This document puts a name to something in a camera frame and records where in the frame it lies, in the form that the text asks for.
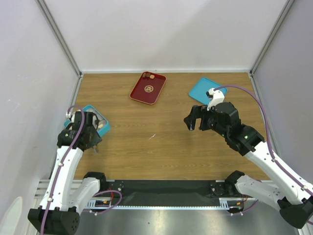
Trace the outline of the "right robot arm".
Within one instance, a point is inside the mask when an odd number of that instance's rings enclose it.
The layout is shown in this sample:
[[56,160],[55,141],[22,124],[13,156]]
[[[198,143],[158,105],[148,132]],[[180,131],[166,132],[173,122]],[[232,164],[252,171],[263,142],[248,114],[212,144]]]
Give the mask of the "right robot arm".
[[224,137],[231,149],[257,165],[274,183],[266,185],[234,171],[227,177],[226,193],[232,197],[240,193],[252,196],[278,210],[291,226],[302,229],[313,215],[313,185],[270,150],[257,130],[241,122],[232,103],[223,102],[211,108],[194,105],[183,121],[192,131],[198,118],[200,130],[213,130]]

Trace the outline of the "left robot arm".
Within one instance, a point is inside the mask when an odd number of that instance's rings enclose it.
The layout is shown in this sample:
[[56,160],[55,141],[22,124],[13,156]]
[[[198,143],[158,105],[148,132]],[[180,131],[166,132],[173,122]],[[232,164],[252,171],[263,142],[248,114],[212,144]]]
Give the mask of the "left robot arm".
[[71,193],[75,171],[85,150],[97,146],[102,138],[97,129],[100,120],[95,112],[77,110],[57,138],[57,155],[45,195],[36,209],[30,209],[29,222],[42,235],[73,235],[88,201],[108,190],[106,176],[88,172]]

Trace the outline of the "blue tin lid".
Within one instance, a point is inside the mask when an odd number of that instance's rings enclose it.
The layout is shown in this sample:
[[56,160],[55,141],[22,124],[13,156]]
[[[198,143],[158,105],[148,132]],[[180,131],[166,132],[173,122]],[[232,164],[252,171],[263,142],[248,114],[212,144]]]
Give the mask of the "blue tin lid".
[[190,90],[189,96],[198,101],[203,105],[207,105],[210,102],[210,99],[206,95],[206,92],[209,91],[211,88],[217,88],[221,85],[206,78],[202,77],[195,86]]

